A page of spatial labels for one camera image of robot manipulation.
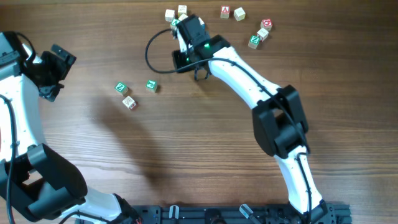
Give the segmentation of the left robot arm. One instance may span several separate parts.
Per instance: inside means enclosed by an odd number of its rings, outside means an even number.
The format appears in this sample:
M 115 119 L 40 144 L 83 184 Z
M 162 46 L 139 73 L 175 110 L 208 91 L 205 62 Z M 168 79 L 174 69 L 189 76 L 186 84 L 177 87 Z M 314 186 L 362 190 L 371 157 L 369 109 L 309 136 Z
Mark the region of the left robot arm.
M 39 99 L 56 99 L 75 60 L 59 45 L 37 54 L 25 35 L 1 33 L 1 197 L 9 222 L 19 212 L 30 222 L 141 223 L 125 199 L 89 188 L 45 140 Z

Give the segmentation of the green J letter block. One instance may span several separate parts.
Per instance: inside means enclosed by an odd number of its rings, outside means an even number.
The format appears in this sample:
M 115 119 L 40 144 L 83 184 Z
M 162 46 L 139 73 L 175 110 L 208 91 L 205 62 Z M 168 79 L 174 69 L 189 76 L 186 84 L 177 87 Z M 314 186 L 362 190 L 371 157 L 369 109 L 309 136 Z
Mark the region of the green J letter block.
M 146 83 L 146 90 L 155 93 L 157 91 L 158 84 L 155 80 L 148 80 Z

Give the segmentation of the green Z block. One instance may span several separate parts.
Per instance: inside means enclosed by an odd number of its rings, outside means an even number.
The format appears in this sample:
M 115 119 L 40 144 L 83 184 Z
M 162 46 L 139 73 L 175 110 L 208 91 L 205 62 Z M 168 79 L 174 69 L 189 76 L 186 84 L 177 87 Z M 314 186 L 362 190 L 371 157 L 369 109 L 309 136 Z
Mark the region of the green Z block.
M 248 47 L 252 48 L 252 49 L 257 49 L 259 43 L 261 42 L 260 37 L 256 36 L 256 35 L 252 35 L 249 39 L 248 42 Z
M 118 83 L 115 85 L 114 89 L 115 89 L 119 94 L 121 94 L 122 96 L 126 95 L 126 94 L 128 93 L 128 91 L 129 91 L 128 86 L 127 86 L 125 83 L 123 83 L 123 82 L 118 82 Z

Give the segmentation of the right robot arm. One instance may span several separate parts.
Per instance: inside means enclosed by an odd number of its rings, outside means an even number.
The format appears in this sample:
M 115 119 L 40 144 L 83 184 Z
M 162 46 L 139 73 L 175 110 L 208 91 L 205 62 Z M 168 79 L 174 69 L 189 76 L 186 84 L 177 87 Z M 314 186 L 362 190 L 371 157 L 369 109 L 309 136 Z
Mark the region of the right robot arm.
M 276 85 L 251 68 L 222 36 L 210 37 L 192 15 L 177 23 L 174 35 L 180 50 L 174 55 L 178 72 L 205 69 L 225 82 L 252 111 L 254 137 L 282 172 L 289 203 L 306 223 L 316 223 L 327 212 L 315 187 L 307 156 L 308 123 L 298 91 Z

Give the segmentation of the red sided picture block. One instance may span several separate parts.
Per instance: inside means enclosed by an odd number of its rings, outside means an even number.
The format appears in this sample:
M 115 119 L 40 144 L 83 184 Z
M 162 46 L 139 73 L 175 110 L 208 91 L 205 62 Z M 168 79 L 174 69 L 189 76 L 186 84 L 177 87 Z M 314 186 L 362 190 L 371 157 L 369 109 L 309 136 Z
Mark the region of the red sided picture block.
M 130 96 L 127 96 L 123 99 L 123 105 L 129 110 L 133 110 L 137 106 L 137 102 Z

